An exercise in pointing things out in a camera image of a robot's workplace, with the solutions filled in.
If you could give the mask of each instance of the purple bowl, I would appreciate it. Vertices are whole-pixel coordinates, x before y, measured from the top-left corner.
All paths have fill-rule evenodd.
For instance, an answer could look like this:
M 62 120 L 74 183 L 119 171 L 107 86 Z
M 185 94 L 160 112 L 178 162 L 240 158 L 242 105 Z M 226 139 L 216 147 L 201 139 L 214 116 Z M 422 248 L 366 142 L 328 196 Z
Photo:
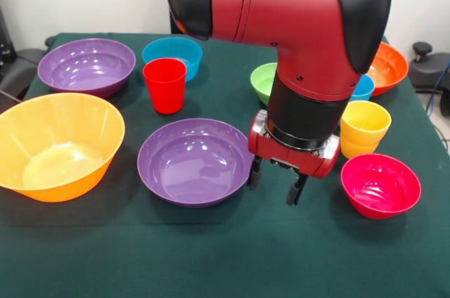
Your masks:
M 47 53 L 37 74 L 55 91 L 107 98 L 125 85 L 135 65 L 133 51 L 118 41 L 81 39 Z
M 185 119 L 161 127 L 138 154 L 148 189 L 182 207 L 215 205 L 247 181 L 253 155 L 233 126 L 213 119 Z

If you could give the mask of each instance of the red bowl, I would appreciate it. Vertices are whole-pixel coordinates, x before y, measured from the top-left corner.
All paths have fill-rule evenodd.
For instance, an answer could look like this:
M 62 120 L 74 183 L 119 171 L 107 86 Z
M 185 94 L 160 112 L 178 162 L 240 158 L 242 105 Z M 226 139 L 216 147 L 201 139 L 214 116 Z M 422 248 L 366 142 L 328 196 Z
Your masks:
M 388 219 L 407 212 L 420 199 L 422 188 L 403 162 L 381 154 L 349 160 L 341 182 L 353 207 L 369 219 Z
M 375 82 L 372 96 L 379 96 L 393 89 L 408 75 L 409 64 L 392 46 L 381 43 L 371 68 L 367 72 Z

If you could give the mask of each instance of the pink bowl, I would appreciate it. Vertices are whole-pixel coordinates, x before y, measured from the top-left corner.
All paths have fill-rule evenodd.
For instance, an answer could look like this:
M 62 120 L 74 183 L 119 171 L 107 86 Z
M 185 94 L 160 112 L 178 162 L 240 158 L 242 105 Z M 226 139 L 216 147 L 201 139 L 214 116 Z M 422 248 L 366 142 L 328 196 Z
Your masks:
M 388 219 L 407 212 L 420 199 L 422 188 L 403 162 L 381 154 L 349 160 L 341 171 L 344 190 L 354 208 L 370 219 Z

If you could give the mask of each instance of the orange bowl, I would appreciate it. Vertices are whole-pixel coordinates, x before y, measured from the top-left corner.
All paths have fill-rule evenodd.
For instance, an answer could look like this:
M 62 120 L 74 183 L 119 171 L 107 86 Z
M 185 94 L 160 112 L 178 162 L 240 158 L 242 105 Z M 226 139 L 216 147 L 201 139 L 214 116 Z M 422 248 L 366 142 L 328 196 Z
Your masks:
M 101 98 L 25 101 L 0 115 L 0 186 L 42 202 L 72 200 L 100 182 L 124 134 L 119 110 Z
M 375 82 L 372 96 L 379 96 L 393 89 L 408 75 L 409 64 L 392 46 L 381 43 L 367 74 Z

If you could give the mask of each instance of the green bowl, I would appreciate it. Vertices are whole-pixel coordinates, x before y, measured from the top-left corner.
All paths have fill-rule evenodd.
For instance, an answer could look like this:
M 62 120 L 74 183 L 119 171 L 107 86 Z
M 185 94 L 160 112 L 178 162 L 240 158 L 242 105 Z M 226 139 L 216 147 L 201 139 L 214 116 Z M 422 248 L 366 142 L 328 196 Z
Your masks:
M 257 67 L 250 76 L 250 82 L 259 99 L 265 106 L 269 103 L 272 85 L 274 84 L 277 63 L 269 63 Z

